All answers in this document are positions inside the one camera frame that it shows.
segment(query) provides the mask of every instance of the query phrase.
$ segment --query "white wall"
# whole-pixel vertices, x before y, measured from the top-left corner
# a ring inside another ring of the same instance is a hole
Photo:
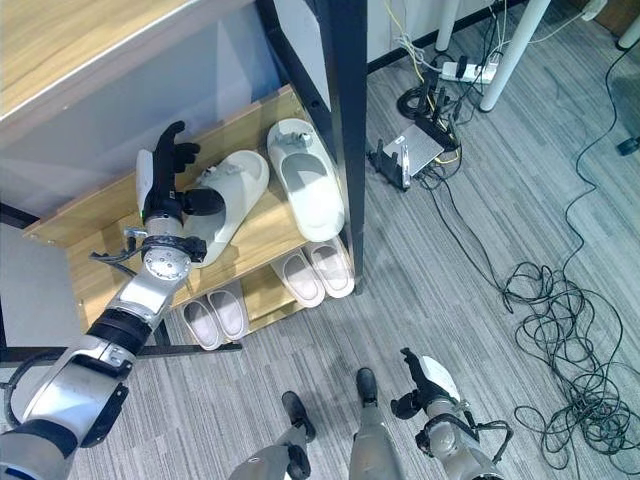
[[[0,198],[42,216],[130,171],[172,121],[189,135],[280,82],[254,5],[167,49],[0,150]]]
[[[64,250],[0,224],[0,295],[7,345],[67,346],[83,333]]]
[[[398,30],[384,6],[385,0],[369,0],[367,60],[370,62],[397,48]],[[448,0],[386,0],[412,40],[438,30],[440,9]],[[456,18],[466,17],[491,5],[492,0],[462,0]]]

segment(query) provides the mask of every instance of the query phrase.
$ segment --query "cable bundle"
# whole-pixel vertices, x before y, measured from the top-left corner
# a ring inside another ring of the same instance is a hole
[[[429,192],[445,228],[473,269],[500,293],[505,308],[513,313],[514,304],[519,304],[531,310],[516,329],[516,344],[526,354],[550,368],[565,405],[548,420],[532,406],[518,406],[514,415],[523,426],[540,434],[540,450],[552,468],[567,468],[573,452],[578,478],[580,468],[573,438],[576,430],[582,432],[589,447],[607,455],[617,470],[627,475],[640,475],[639,469],[629,469],[623,465],[623,455],[640,450],[640,417],[622,399],[620,389],[612,379],[612,370],[622,367],[636,377],[636,385],[640,384],[638,370],[614,360],[623,339],[622,320],[611,302],[593,290],[581,288],[566,275],[569,262],[585,243],[571,223],[569,212],[577,201],[597,188],[582,173],[580,165],[585,153],[607,136],[617,123],[617,109],[609,78],[613,68],[628,52],[613,62],[605,76],[607,93],[613,106],[613,121],[602,135],[578,154],[575,161],[576,174],[589,188],[565,208],[565,221],[578,237],[579,244],[561,269],[553,270],[546,265],[522,262],[504,282],[500,282],[484,245],[458,210],[447,182],[459,170],[461,162],[451,171],[444,165],[429,165],[421,172],[419,179],[422,187]],[[445,218],[445,211],[453,217],[455,225]],[[472,249],[479,252],[480,261],[471,254]],[[603,335],[603,331],[611,329],[614,330],[612,348],[604,350],[602,343],[607,335]]]

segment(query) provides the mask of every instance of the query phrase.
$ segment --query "yellow cable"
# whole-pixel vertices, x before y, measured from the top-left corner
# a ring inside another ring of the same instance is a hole
[[[452,158],[451,160],[443,161],[443,160],[440,160],[439,156],[435,157],[434,160],[439,165],[447,165],[448,163],[457,162],[458,160],[460,160],[460,149],[459,148],[456,149],[456,156],[455,156],[455,158]]]
[[[397,25],[398,30],[400,30],[400,33],[403,34],[403,35],[407,35],[407,33],[404,31],[404,28],[402,28],[402,25],[400,25],[400,22],[398,21],[396,16],[393,14],[393,11],[391,10],[391,7],[387,3],[387,0],[382,0],[382,3],[384,3],[385,8],[387,9],[387,13],[389,13],[389,16],[391,17],[393,22]],[[418,69],[418,62],[416,61],[415,54],[411,50],[407,50],[407,53],[409,53],[409,56],[411,57],[411,60],[413,61],[413,69],[416,71],[416,75],[420,79],[420,82],[424,83],[424,78],[422,77],[422,74],[420,73],[420,70]]]

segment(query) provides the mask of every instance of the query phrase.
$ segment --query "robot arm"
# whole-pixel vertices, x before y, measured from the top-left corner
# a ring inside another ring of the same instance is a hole
[[[195,144],[174,145],[182,130],[184,123],[176,122],[163,133],[153,156],[143,152],[153,162],[146,165],[152,181],[141,212],[146,238],[128,252],[141,252],[141,271],[47,372],[23,423],[0,436],[0,480],[65,479],[76,450],[104,440],[129,392],[123,381],[136,355],[184,285],[191,262],[204,258],[204,242],[182,234],[187,194],[175,192],[174,173],[193,163],[199,150]],[[223,206],[214,191],[198,199],[205,200],[201,210],[208,213]]]
[[[417,389],[393,400],[391,410],[403,420],[421,410],[427,414],[428,422],[416,435],[418,448],[442,462],[449,480],[504,480],[496,463],[513,436],[509,425],[502,420],[476,424],[468,403],[461,400],[451,375],[440,363],[427,356],[418,358],[408,348],[402,353]],[[480,447],[478,432],[496,429],[506,430],[506,436],[498,453],[489,459]]]

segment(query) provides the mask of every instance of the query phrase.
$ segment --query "white slipper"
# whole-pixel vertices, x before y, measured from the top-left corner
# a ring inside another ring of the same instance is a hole
[[[269,130],[267,150],[300,233],[312,242],[338,235],[344,204],[333,162],[311,124],[298,118],[279,121]]]
[[[339,237],[302,247],[325,291],[334,298],[346,297],[355,285],[349,257]]]
[[[206,298],[200,297],[180,306],[180,315],[205,350],[215,350],[224,342],[216,313]]]
[[[244,303],[240,280],[207,294],[209,304],[218,315],[220,328],[229,340],[238,340],[249,331],[249,314]]]
[[[250,150],[234,152],[200,175],[198,186],[220,193],[224,208],[215,215],[187,218],[184,224],[187,236],[194,235],[207,242],[207,255],[202,263],[194,263],[194,267],[206,267],[218,258],[268,183],[269,165],[262,156]]]
[[[324,299],[324,287],[299,248],[271,262],[271,268],[300,305],[313,308]]]

